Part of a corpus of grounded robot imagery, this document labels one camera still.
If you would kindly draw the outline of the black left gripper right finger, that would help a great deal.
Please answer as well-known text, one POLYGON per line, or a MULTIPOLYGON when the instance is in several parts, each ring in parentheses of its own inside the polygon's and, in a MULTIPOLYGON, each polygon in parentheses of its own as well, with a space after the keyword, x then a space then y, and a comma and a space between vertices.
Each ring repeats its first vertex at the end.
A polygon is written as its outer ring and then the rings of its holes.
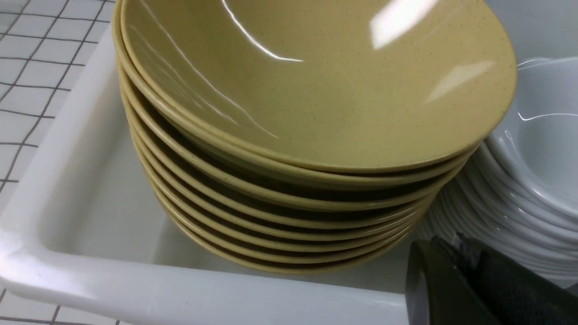
POLYGON ((438 236, 475 296, 503 325, 575 325, 577 296, 542 278, 504 253, 456 234, 451 242, 438 236))

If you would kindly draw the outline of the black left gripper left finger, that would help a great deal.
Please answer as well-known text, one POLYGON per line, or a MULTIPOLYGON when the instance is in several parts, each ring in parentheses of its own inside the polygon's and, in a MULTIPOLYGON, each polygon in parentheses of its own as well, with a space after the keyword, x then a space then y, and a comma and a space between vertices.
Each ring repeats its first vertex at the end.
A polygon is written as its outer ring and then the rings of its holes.
POLYGON ((444 239, 410 245, 405 302, 410 325, 499 325, 478 297, 458 249, 444 239))

